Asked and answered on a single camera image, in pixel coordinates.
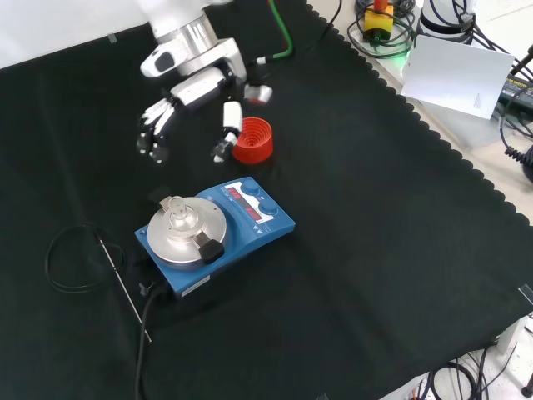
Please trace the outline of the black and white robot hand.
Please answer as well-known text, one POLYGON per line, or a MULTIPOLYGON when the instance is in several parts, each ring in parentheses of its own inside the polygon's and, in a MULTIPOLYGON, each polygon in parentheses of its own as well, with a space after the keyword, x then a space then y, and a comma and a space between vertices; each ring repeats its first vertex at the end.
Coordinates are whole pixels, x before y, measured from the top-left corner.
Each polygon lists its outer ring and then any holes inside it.
MULTIPOLYGON (((148 107, 139 118, 136 148, 141 155, 148 155, 155 163, 168 159, 170 126, 180 112, 193 111, 217 98, 226 88, 234 85, 232 72, 219 67, 207 67, 163 95, 148 107)), ((242 105, 230 97, 222 107, 222 139, 211 150, 215 163, 228 159, 242 132, 242 105)))

